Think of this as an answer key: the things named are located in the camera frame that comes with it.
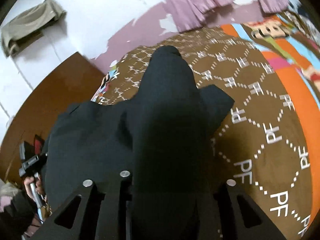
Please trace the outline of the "person's left hand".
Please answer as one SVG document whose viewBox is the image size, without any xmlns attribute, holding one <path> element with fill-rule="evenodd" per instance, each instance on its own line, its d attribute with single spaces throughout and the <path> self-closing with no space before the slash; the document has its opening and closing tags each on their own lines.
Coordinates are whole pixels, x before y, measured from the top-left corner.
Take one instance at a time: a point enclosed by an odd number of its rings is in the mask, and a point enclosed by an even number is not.
<svg viewBox="0 0 320 240">
<path fill-rule="evenodd" d="M 35 201 L 34 192 L 36 192 L 39 196 L 45 196 L 45 191 L 42 185 L 41 176 L 38 175 L 35 177 L 26 177 L 24 179 L 24 187 L 27 195 Z"/>
</svg>

